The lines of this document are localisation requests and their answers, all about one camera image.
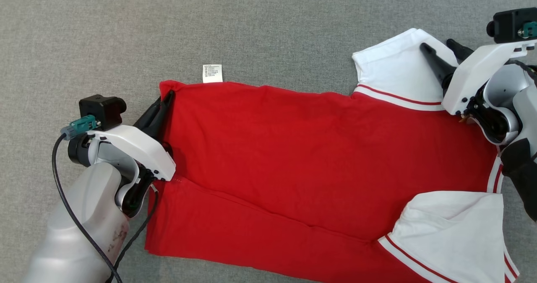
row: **teal connector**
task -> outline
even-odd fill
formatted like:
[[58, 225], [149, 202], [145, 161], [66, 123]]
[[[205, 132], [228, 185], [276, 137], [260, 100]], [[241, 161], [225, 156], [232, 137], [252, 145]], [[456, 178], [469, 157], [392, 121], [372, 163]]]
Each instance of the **teal connector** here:
[[527, 22], [519, 31], [519, 35], [524, 38], [533, 38], [537, 36], [537, 22]]
[[60, 133], [65, 133], [65, 140], [68, 141], [75, 136], [93, 130], [100, 126], [100, 122], [93, 115], [87, 115], [76, 121], [72, 121], [69, 126], [62, 128]]

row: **white fabric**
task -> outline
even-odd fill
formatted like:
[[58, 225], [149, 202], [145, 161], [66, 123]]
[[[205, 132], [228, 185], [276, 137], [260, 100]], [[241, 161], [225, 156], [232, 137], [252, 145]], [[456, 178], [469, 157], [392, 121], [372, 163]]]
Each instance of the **white fabric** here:
[[422, 193], [407, 204], [393, 231], [379, 242], [433, 282], [503, 283], [505, 276], [512, 280], [515, 276], [505, 262], [502, 223], [501, 194]]
[[423, 42], [437, 50], [437, 55], [449, 64], [458, 66], [447, 46], [421, 29], [409, 29], [352, 55], [358, 77], [355, 91], [370, 96], [384, 94], [384, 100], [406, 108], [442, 110], [442, 88], [420, 51]]

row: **black cable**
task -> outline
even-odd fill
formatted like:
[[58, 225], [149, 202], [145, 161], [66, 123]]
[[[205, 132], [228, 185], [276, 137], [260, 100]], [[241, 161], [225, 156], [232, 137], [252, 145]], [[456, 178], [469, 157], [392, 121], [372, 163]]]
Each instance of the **black cable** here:
[[93, 245], [95, 250], [102, 257], [102, 260], [106, 262], [107, 266], [110, 268], [113, 276], [115, 277], [117, 283], [123, 283], [123, 281], [121, 281], [121, 277], [119, 277], [119, 273], [117, 273], [117, 270], [114, 268], [114, 265], [112, 264], [112, 262], [110, 262], [109, 258], [106, 257], [106, 254], [104, 254], [104, 251], [102, 251], [102, 249], [95, 242], [95, 240], [92, 239], [90, 234], [88, 234], [86, 229], [84, 229], [84, 226], [82, 226], [82, 224], [78, 221], [78, 219], [75, 216], [75, 213], [73, 213], [73, 210], [69, 206], [69, 203], [67, 203], [67, 198], [65, 198], [65, 193], [63, 193], [63, 189], [60, 184], [60, 177], [58, 176], [58, 168], [56, 165], [56, 155], [58, 153], [58, 147], [60, 146], [60, 143], [65, 137], [66, 137], [65, 133], [61, 134], [61, 136], [58, 138], [58, 140], [54, 144], [54, 148], [52, 148], [52, 172], [54, 174], [54, 181], [56, 182], [56, 187], [58, 188], [58, 193], [60, 194], [60, 198], [62, 199], [62, 203], [65, 206], [65, 209], [67, 209], [67, 213], [69, 214], [69, 216], [71, 216], [71, 219], [73, 220], [73, 222], [75, 222], [78, 229], [82, 232], [82, 234], [84, 234], [86, 239], [88, 239], [88, 241]]
[[528, 73], [529, 77], [533, 79], [533, 81], [535, 82], [535, 85], [537, 86], [537, 73], [533, 70], [531, 66], [528, 66], [518, 60], [509, 60], [505, 63], [505, 65], [509, 65], [509, 64], [515, 64], [515, 65], [520, 66], [525, 72]]
[[[142, 223], [142, 225], [140, 226], [140, 228], [138, 228], [138, 230], [136, 231], [136, 233], [134, 233], [134, 236], [132, 236], [132, 238], [130, 238], [129, 242], [127, 242], [127, 245], [125, 245], [125, 247], [123, 248], [123, 250], [121, 251], [121, 254], [119, 254], [119, 257], [117, 258], [117, 260], [115, 261], [115, 265], [114, 265], [114, 268], [117, 270], [117, 268], [119, 267], [119, 262], [121, 262], [121, 260], [123, 259], [123, 256], [125, 255], [125, 252], [127, 252], [127, 250], [129, 249], [129, 247], [133, 244], [133, 242], [136, 240], [136, 238], [138, 238], [138, 235], [140, 235], [140, 233], [142, 233], [142, 231], [144, 230], [144, 228], [146, 228], [147, 224], [149, 223], [149, 220], [151, 220], [151, 217], [153, 217], [153, 213], [155, 212], [155, 210], [157, 209], [157, 202], [159, 202], [159, 191], [157, 189], [153, 189], [153, 191], [155, 191], [155, 202], [153, 203], [153, 207], [151, 208], [151, 212], [149, 212], [149, 214], [147, 215], [146, 219], [144, 220], [144, 222]], [[112, 278], [114, 277], [114, 274], [111, 273], [110, 274], [110, 277], [108, 278], [108, 280], [106, 281], [106, 283], [110, 283], [112, 281]]]

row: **red stripe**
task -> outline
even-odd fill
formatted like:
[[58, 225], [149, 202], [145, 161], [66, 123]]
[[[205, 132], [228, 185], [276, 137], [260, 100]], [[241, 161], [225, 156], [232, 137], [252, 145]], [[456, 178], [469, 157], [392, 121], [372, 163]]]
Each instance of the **red stripe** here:
[[457, 283], [456, 281], [453, 281], [452, 279], [449, 279], [448, 277], [445, 277], [439, 273], [437, 273], [436, 271], [433, 271], [431, 268], [428, 268], [427, 266], [424, 266], [420, 261], [414, 259], [412, 256], [410, 256], [409, 254], [407, 254], [404, 250], [402, 250], [400, 247], [398, 247], [397, 245], [395, 245], [395, 243], [390, 239], [390, 237], [388, 235], [386, 235], [386, 239], [388, 240], [389, 243], [391, 243], [391, 245], [393, 245], [393, 247], [395, 247], [397, 250], [399, 250], [401, 253], [403, 253], [407, 258], [409, 258], [410, 260], [416, 262], [419, 266], [423, 267], [424, 269], [432, 272], [433, 274], [437, 275], [438, 277], [441, 277], [442, 279], [444, 279], [445, 281], [448, 281], [448, 282], [451, 282], [451, 283]]
[[496, 179], [494, 180], [494, 189], [493, 189], [494, 193], [499, 193], [498, 183], [500, 181], [500, 174], [502, 173], [502, 168], [503, 168], [503, 165], [500, 164], [500, 166], [498, 167], [498, 173], [496, 173]]
[[516, 272], [514, 271], [513, 267], [511, 266], [511, 264], [509, 263], [509, 260], [507, 260], [507, 256], [505, 256], [504, 254], [504, 260], [505, 260], [505, 264], [507, 264], [507, 267], [509, 268], [509, 270], [511, 271], [511, 273], [513, 274], [513, 277], [514, 279], [516, 280], [516, 278], [518, 277], [516, 275]]
[[400, 100], [404, 100], [404, 101], [408, 101], [410, 103], [414, 103], [414, 104], [419, 104], [419, 105], [430, 105], [430, 106], [435, 106], [435, 105], [441, 105], [442, 102], [441, 101], [438, 101], [438, 102], [426, 102], [426, 101], [417, 101], [417, 100], [411, 100], [411, 99], [407, 99], [407, 98], [403, 98], [402, 96], [396, 96], [395, 94], [391, 94], [391, 93], [387, 93], [387, 92], [382, 92], [382, 91], [379, 91], [379, 90], [376, 90], [376, 89], [373, 89], [369, 86], [365, 86], [364, 84], [359, 84], [358, 87], [363, 87], [363, 88], [367, 88], [371, 91], [374, 91], [376, 93], [380, 93], [380, 94], [384, 94], [385, 96], [391, 96], [393, 98], [396, 98], [396, 99], [400, 99]]

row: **striped trim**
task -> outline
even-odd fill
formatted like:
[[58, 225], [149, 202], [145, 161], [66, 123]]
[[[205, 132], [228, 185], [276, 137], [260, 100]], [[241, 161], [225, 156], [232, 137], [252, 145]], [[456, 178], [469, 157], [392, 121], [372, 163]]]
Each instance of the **striped trim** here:
[[[418, 275], [426, 278], [427, 280], [435, 283], [457, 283], [456, 281], [449, 279], [447, 276], [440, 274], [439, 272], [432, 270], [416, 258], [410, 256], [401, 247], [399, 247], [390, 237], [389, 234], [378, 239], [378, 242], [384, 247], [390, 254], [408, 266], [411, 270]], [[514, 283], [516, 278], [520, 275], [520, 272], [516, 268], [507, 252], [504, 245], [504, 281], [505, 283]]]
[[513, 263], [513, 260], [511, 260], [511, 257], [509, 256], [509, 253], [507, 252], [507, 247], [505, 247], [504, 244], [504, 260], [505, 260], [505, 278], [509, 279], [509, 282], [514, 282], [516, 278], [520, 275], [520, 272], [518, 271], [518, 268], [516, 268], [515, 264]]
[[392, 93], [380, 91], [372, 88], [371, 86], [366, 86], [364, 84], [358, 84], [355, 89], [355, 92], [361, 92], [375, 99], [387, 101], [401, 107], [408, 109], [420, 110], [420, 111], [442, 111], [444, 110], [441, 102], [425, 102], [417, 101], [412, 99], [403, 98], [402, 96], [397, 96]]
[[496, 157], [493, 163], [493, 168], [489, 174], [489, 182], [487, 183], [487, 193], [499, 193], [502, 189], [502, 159]]
[[440, 273], [425, 266], [420, 261], [407, 254], [404, 250], [397, 246], [388, 235], [385, 235], [384, 237], [381, 237], [381, 239], [378, 239], [378, 242], [395, 258], [403, 262], [403, 264], [405, 264], [411, 270], [416, 272], [418, 275], [421, 275], [422, 277], [426, 278], [427, 280], [435, 283], [456, 283], [456, 281], [453, 281], [452, 279], [441, 275]]

